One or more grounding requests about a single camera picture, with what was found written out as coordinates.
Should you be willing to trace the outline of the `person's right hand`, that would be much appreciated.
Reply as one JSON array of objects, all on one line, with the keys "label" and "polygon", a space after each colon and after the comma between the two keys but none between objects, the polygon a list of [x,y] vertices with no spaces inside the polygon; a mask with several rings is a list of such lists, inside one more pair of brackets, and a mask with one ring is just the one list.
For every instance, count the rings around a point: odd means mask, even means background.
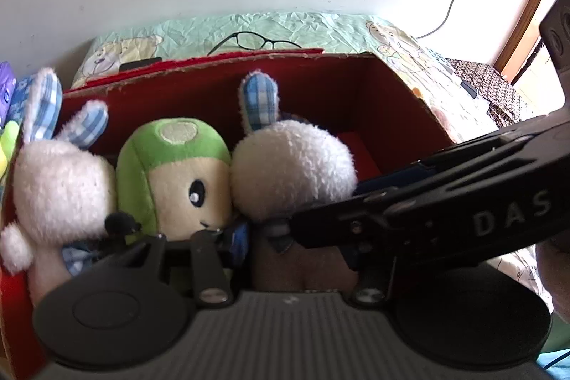
[{"label": "person's right hand", "polygon": [[536,257],[542,284],[552,296],[555,312],[568,323],[570,319],[569,232],[565,231],[537,244]]}]

